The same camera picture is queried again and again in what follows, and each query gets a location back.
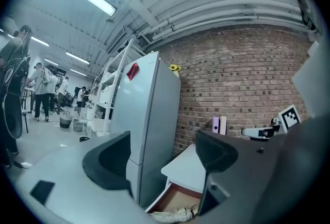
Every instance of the yellow flower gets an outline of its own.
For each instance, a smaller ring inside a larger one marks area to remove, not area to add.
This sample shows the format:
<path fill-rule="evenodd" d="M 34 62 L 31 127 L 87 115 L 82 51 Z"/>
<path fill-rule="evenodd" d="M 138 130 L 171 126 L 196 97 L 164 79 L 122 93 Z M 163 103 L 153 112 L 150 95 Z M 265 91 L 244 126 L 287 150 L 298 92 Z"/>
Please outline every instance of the yellow flower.
<path fill-rule="evenodd" d="M 170 69 L 171 69 L 172 71 L 175 71 L 175 70 L 177 69 L 177 66 L 176 66 L 176 65 L 170 65 Z"/>

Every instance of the refrigerator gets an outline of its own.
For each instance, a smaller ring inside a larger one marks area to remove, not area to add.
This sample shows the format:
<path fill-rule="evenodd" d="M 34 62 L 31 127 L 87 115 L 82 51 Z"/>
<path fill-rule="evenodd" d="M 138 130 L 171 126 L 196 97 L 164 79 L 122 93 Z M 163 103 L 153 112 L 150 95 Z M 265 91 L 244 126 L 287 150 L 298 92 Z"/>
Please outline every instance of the refrigerator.
<path fill-rule="evenodd" d="M 139 70 L 130 81 L 126 73 L 134 63 Z M 159 52 L 127 65 L 118 87 L 110 134 L 130 131 L 126 178 L 142 207 L 149 206 L 166 184 L 160 171 L 170 161 L 174 147 L 180 87 L 180 79 Z"/>

